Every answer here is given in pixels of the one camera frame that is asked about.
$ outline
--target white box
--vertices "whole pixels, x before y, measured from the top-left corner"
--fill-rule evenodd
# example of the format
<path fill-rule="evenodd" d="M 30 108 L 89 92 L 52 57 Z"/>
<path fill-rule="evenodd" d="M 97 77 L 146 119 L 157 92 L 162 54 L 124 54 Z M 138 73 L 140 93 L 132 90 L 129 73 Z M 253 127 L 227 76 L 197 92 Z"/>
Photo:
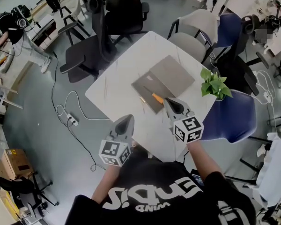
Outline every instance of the white box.
<path fill-rule="evenodd" d="M 125 142 L 102 140 L 99 156 L 105 164 L 122 166 L 131 155 L 130 148 Z"/>
<path fill-rule="evenodd" d="M 184 143 L 191 143 L 201 139 L 204 125 L 195 116 L 175 121 L 174 135 Z"/>

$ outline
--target gray floor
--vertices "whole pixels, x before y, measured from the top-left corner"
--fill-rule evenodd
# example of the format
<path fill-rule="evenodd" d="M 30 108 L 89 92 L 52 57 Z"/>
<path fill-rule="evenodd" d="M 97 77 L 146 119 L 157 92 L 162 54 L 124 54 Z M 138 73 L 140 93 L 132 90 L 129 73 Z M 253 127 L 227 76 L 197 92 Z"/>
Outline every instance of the gray floor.
<path fill-rule="evenodd" d="M 142 1 L 150 4 L 150 13 L 147 21 L 144 22 L 144 30 L 153 30 L 163 37 L 167 37 L 171 24 L 177 17 L 186 15 L 199 7 L 199 3 L 193 0 Z M 86 30 L 91 32 L 90 18 L 86 16 L 85 19 L 80 14 L 80 19 L 85 24 Z M 196 31 L 189 30 L 188 32 L 194 35 Z M 133 39 L 136 41 L 140 37 L 139 35 L 133 36 Z M 84 95 L 87 88 L 92 85 L 93 79 L 88 77 L 78 83 L 70 84 L 67 75 L 62 75 L 59 72 L 59 66 L 65 63 L 65 51 L 69 46 L 70 43 L 66 36 L 59 37 L 51 46 L 59 58 L 57 82 L 53 95 L 54 103 L 55 105 L 64 104 L 67 94 L 75 90 L 79 95 L 81 108 L 88 117 L 104 118 L 104 114 Z M 129 42 L 123 40 L 118 48 L 122 53 L 129 46 Z M 255 47 L 248 45 L 248 60 L 256 58 L 255 49 Z M 54 59 L 49 66 L 49 71 L 45 74 L 40 73 L 40 68 L 37 65 L 32 66 L 20 84 L 19 95 L 14 99 L 16 103 L 22 104 L 24 109 L 8 107 L 3 128 L 9 146 L 25 149 L 32 165 L 43 178 L 53 180 L 54 184 L 48 192 L 52 195 L 52 199 L 58 199 L 60 205 L 58 207 L 49 206 L 49 213 L 45 219 L 49 224 L 62 225 L 74 197 L 78 194 L 91 196 L 104 172 L 101 168 L 97 168 L 95 172 L 90 171 L 93 162 L 89 154 L 57 118 L 51 102 L 56 65 L 57 60 Z M 206 62 L 206 66 L 212 68 L 209 61 Z M 265 70 L 265 67 L 262 64 L 257 64 L 252 66 L 252 69 Z M 269 70 L 271 76 L 273 70 L 273 67 Z M 274 86 L 276 88 L 275 115 L 281 115 L 281 90 L 277 90 L 275 83 Z M 256 108 L 258 128 L 254 135 L 265 138 L 267 132 L 270 131 L 270 127 L 266 125 L 268 111 L 265 105 L 260 105 L 258 102 Z M 73 94 L 68 99 L 67 111 L 74 114 L 80 122 L 78 127 L 73 127 L 73 132 L 92 152 L 96 162 L 102 164 L 98 156 L 98 149 L 111 122 L 84 119 Z M 269 107 L 269 112 L 273 116 L 271 107 Z M 244 140 L 237 144 L 229 144 L 225 140 L 217 140 L 203 142 L 203 145 L 228 175 L 244 179 L 252 177 L 252 171 L 243 166 L 239 159 L 243 157 L 248 162 L 257 164 L 256 150 L 261 145 L 260 143 Z M 189 155 L 186 156 L 185 166 L 189 171 L 194 168 Z"/>

